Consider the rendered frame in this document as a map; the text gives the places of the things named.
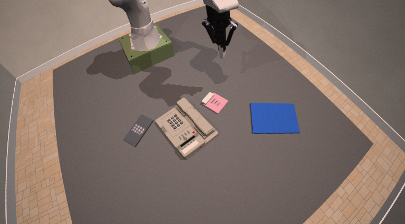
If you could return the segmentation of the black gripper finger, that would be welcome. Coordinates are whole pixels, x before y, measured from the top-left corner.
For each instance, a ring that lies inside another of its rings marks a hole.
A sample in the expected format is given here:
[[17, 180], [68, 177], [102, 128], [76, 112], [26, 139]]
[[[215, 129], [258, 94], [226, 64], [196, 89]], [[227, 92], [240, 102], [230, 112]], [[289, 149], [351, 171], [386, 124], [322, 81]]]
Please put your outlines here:
[[219, 57], [221, 59], [220, 32], [219, 32], [219, 29], [217, 29], [216, 22], [215, 21], [212, 22], [212, 25], [213, 25], [213, 27], [212, 27], [212, 25], [207, 21], [207, 19], [204, 19], [204, 21], [202, 22], [202, 25], [206, 28], [211, 41], [214, 44], [216, 43], [218, 45]]
[[220, 49], [221, 49], [221, 58], [224, 59], [226, 52], [226, 46], [229, 45], [230, 43], [230, 39], [233, 35], [233, 31], [237, 28], [238, 24], [237, 23], [233, 23], [232, 21], [230, 21], [230, 31], [226, 40], [226, 29], [224, 29], [224, 25], [223, 22], [219, 23], [219, 29], [220, 29]]

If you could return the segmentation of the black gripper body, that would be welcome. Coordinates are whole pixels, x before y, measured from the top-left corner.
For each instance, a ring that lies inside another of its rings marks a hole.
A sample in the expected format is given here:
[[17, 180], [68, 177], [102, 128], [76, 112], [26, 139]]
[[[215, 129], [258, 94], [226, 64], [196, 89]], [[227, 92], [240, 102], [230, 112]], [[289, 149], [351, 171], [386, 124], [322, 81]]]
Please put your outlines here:
[[[230, 18], [230, 11], [224, 12], [224, 13], [218, 13], [215, 9], [213, 9], [210, 6], [206, 5], [206, 11], [207, 11], [207, 21], [212, 25], [212, 22], [215, 21], [217, 24], [217, 29], [219, 29], [219, 23], [223, 22], [224, 29], [227, 28], [227, 26], [230, 24], [230, 21], [232, 19]], [[213, 19], [213, 20], [212, 20]], [[219, 21], [216, 21], [219, 20]], [[212, 25], [213, 27], [213, 25]]]

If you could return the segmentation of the beige telephone handset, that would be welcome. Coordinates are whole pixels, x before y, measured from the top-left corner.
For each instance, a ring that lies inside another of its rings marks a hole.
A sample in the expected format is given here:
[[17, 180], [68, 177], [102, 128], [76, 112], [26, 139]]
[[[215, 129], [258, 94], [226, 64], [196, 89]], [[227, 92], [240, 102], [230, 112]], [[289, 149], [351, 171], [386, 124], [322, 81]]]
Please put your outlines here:
[[177, 106], [183, 114], [186, 114], [193, 121], [198, 131], [204, 137], [214, 131], [214, 128], [207, 122], [207, 120], [201, 116], [185, 98], [179, 100]]

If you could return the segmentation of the beige desk phone body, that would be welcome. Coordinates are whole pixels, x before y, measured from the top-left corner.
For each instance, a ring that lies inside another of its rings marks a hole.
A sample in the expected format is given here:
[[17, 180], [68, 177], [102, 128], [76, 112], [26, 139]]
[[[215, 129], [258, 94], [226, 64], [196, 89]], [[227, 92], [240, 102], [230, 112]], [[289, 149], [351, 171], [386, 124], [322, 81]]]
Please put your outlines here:
[[156, 123], [185, 160], [218, 136], [218, 132], [214, 129], [211, 134], [204, 137], [178, 106], [156, 119]]

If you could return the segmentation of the blue flat rectangular pad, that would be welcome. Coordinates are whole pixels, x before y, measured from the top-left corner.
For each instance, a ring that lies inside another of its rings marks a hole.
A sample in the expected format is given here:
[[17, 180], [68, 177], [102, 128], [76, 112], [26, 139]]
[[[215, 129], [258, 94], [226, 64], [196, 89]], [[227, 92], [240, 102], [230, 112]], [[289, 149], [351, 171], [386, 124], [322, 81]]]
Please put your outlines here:
[[253, 134], [300, 133], [294, 104], [250, 103]]

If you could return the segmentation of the pink sticky note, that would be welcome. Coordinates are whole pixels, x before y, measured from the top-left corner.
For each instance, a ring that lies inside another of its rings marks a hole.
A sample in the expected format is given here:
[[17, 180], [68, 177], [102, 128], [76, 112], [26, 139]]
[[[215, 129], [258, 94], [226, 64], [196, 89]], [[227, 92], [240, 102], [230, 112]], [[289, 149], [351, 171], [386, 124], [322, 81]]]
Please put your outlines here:
[[213, 98], [205, 105], [206, 108], [212, 110], [216, 114], [219, 114], [220, 111], [224, 108], [224, 106], [228, 103], [228, 100], [224, 99], [223, 97], [213, 93]]

